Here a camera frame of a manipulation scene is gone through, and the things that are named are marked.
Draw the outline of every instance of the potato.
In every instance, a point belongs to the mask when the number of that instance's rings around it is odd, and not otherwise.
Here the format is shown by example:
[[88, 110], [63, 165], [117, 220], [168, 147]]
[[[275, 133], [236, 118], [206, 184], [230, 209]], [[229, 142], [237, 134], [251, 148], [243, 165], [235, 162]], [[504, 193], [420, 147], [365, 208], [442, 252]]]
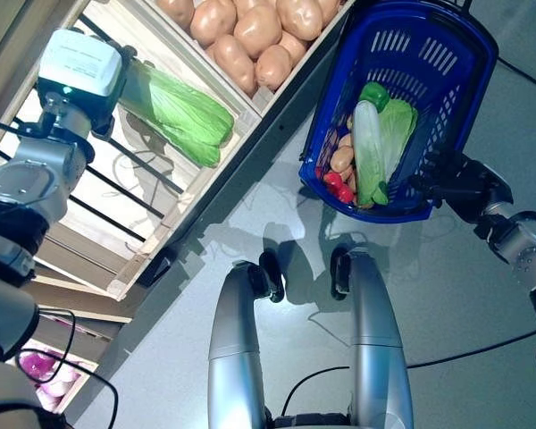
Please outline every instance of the potato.
[[256, 91], [254, 63], [234, 36], [220, 36], [214, 44], [214, 59], [248, 96]]
[[213, 61], [216, 62], [216, 60], [214, 59], [214, 49], [216, 47], [216, 43], [213, 43], [212, 45], [210, 45], [207, 49], [205, 49], [205, 52], [206, 54], [209, 56], [209, 58]]
[[261, 87], [275, 91], [292, 72], [292, 58], [280, 45], [273, 45], [262, 52], [256, 63], [256, 80]]
[[346, 182], [346, 180], [352, 175], [352, 172], [354, 172], [354, 167], [348, 165], [348, 168], [346, 168], [343, 172], [341, 172], [339, 175], [341, 176], [341, 179]]
[[348, 186], [354, 194], [357, 193], [357, 176], [355, 170], [348, 177]]
[[330, 167], [334, 172], [343, 172], [354, 159], [354, 149], [349, 146], [338, 148], [330, 160]]
[[307, 50], [307, 42], [295, 38], [287, 31], [282, 31], [282, 39], [278, 45], [288, 51], [289, 56], [292, 58], [292, 67], [296, 67], [296, 64], [300, 62]]
[[322, 8], [317, 0], [277, 0], [282, 27], [301, 40], [314, 40], [322, 32]]
[[258, 58], [268, 46], [276, 45], [282, 37], [276, 10], [268, 4], [253, 7], [236, 24], [234, 37], [250, 58]]
[[353, 146], [351, 144], [351, 134], [346, 134], [341, 139], [339, 139], [338, 147], [344, 147], [344, 146], [349, 146], [349, 147]]
[[318, 4], [322, 8], [323, 26], [325, 28], [338, 13], [339, 0], [318, 0]]
[[254, 6], [258, 6], [260, 4], [268, 4], [268, 0], [233, 0], [234, 5], [236, 6], [236, 14], [239, 18], [239, 21], [242, 19], [242, 17], [248, 12], [250, 9], [252, 9]]
[[193, 0], [157, 0], [156, 4], [182, 29], [188, 28], [195, 13]]
[[205, 0], [195, 10], [190, 23], [191, 36], [208, 47], [223, 34], [230, 34], [236, 24], [236, 6], [231, 0]]

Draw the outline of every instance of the blue shopping basket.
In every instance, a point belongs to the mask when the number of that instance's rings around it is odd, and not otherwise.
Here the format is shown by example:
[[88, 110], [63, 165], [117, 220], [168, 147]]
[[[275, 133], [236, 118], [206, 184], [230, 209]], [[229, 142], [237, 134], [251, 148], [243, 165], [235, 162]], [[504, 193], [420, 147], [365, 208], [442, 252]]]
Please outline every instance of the blue shopping basket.
[[[384, 0], [353, 6], [300, 159], [300, 178], [328, 205], [372, 223], [427, 219], [425, 200], [408, 177], [433, 147], [462, 151], [498, 57], [490, 33], [463, 5], [443, 0]], [[337, 200], [322, 183], [339, 138], [367, 81], [414, 106], [419, 118], [389, 181], [389, 204], [361, 209]]]

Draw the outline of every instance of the metal rod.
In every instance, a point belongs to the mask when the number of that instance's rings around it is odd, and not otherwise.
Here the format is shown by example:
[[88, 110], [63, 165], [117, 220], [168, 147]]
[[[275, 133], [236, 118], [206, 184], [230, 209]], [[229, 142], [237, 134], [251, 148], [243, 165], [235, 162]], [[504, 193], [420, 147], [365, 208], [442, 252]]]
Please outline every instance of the metal rod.
[[104, 42], [110, 42], [113, 40], [112, 38], [109, 37], [109, 35], [106, 32], [104, 32], [102, 29], [97, 27], [97, 25], [92, 20], [90, 20], [85, 14], [82, 13], [78, 19], [84, 24], [86, 24], [86, 26], [89, 29], [91, 29], [94, 33], [96, 33]]
[[129, 198], [130, 200], [134, 201], [135, 203], [139, 204], [140, 206], [142, 206], [143, 208], [145, 208], [148, 212], [151, 212], [153, 215], [157, 216], [159, 219], [163, 219], [164, 218], [164, 214], [162, 214], [160, 211], [158, 211], [156, 208], [154, 208], [153, 206], [151, 206], [150, 204], [146, 203], [145, 201], [143, 201], [141, 198], [139, 198], [138, 196], [132, 194], [130, 191], [128, 191], [127, 189], [125, 189], [122, 185], [120, 185], [119, 183], [116, 183], [114, 181], [112, 181], [111, 179], [109, 179], [107, 176], [103, 175], [102, 173], [100, 173], [98, 170], [96, 170], [95, 168], [91, 167], [91, 166], [87, 166], [86, 167], [86, 170], [88, 172], [90, 172], [91, 174], [93, 174], [95, 177], [97, 177], [100, 181], [102, 181], [103, 183], [111, 186], [112, 188], [114, 188], [115, 190], [118, 190], [119, 192], [121, 192], [121, 194], [123, 194], [125, 197]]
[[[11, 156], [7, 155], [5, 152], [3, 152], [2, 150], [0, 150], [0, 157], [3, 158], [4, 160], [6, 161], [10, 161], [12, 159]], [[141, 242], [145, 242], [145, 239], [143, 237], [141, 237], [139, 234], [137, 234], [136, 232], [134, 232], [133, 230], [131, 230], [130, 228], [126, 227], [125, 225], [122, 225], [121, 223], [119, 222], [116, 222], [114, 219], [112, 219], [111, 217], [109, 217], [108, 215], [106, 214], [103, 214], [101, 213], [99, 210], [97, 210], [96, 208], [90, 206], [88, 203], [86, 203], [85, 201], [82, 201], [81, 199], [79, 198], [76, 198], [74, 197], [73, 195], [70, 195], [69, 196], [69, 200], [70, 201], [73, 201], [75, 204], [77, 204], [78, 206], [80, 207], [83, 207], [85, 208], [86, 210], [88, 210], [91, 214], [103, 219], [104, 221], [106, 221], [107, 223], [111, 224], [112, 226], [114, 226], [115, 228], [117, 228], [118, 230], [121, 230], [123, 232], [125, 232], [127, 235], [130, 235], [131, 237], [133, 237], [134, 239], [136, 240], [139, 240]]]
[[151, 174], [153, 174], [156, 179], [161, 181], [164, 185], [167, 185], [169, 188], [177, 192], [178, 194], [182, 194], [184, 191], [183, 189], [173, 183], [170, 179], [167, 179], [163, 174], [158, 172], [155, 168], [153, 168], [151, 165], [147, 164], [145, 161], [143, 161], [141, 158], [139, 158], [137, 155], [135, 155], [133, 152], [128, 150], [126, 147], [115, 141], [113, 138], [110, 138], [108, 140], [108, 143], [115, 147], [117, 150], [122, 152], [125, 156], [127, 156], [131, 161], [135, 162], [135, 164], [139, 164], [143, 169], [147, 170]]
[[[113, 39], [105, 33], [102, 29], [100, 29], [92, 20], [90, 20], [85, 14], [81, 14], [79, 17], [79, 20], [83, 22], [89, 29], [91, 29], [94, 33], [96, 33], [102, 40], [105, 42], [113, 41]], [[121, 151], [124, 155], [126, 155], [129, 159], [134, 161], [136, 164], [139, 164], [144, 170], [150, 172], [152, 175], [156, 177], [159, 181], [161, 181], [163, 184], [166, 184], [169, 188], [177, 192], [178, 194], [182, 194], [183, 189], [173, 183], [171, 180], [167, 179], [163, 174], [158, 172], [155, 168], [153, 168], [151, 165], [147, 164], [145, 161], [143, 161], [141, 158], [139, 158], [137, 155], [135, 155], [133, 152], [129, 151], [126, 147], [119, 144], [114, 139], [108, 140], [109, 144]]]

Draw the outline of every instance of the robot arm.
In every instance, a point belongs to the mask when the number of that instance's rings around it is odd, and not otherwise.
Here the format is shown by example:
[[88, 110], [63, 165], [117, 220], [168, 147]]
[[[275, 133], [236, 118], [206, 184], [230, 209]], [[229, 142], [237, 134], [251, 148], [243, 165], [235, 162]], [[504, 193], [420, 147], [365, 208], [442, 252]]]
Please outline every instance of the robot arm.
[[436, 206], [446, 200], [492, 252], [512, 266], [536, 312], [536, 212], [516, 212], [510, 187], [488, 166], [457, 152], [433, 152], [412, 185]]
[[94, 159], [88, 134], [110, 137], [133, 55], [77, 31], [55, 31], [39, 65], [40, 121], [19, 131], [15, 156], [0, 166], [0, 428], [44, 427], [28, 379], [4, 364], [38, 324], [36, 303], [18, 288], [33, 277], [34, 255]]

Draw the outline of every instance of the basket handle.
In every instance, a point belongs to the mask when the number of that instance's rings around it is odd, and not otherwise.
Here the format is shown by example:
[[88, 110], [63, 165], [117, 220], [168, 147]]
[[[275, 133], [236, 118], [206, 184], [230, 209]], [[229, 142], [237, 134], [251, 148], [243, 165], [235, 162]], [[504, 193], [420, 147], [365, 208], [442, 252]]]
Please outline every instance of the basket handle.
[[461, 15], [470, 15], [469, 10], [471, 9], [471, 4], [473, 0], [427, 0], [430, 3], [441, 4], [445, 7], [451, 7]]

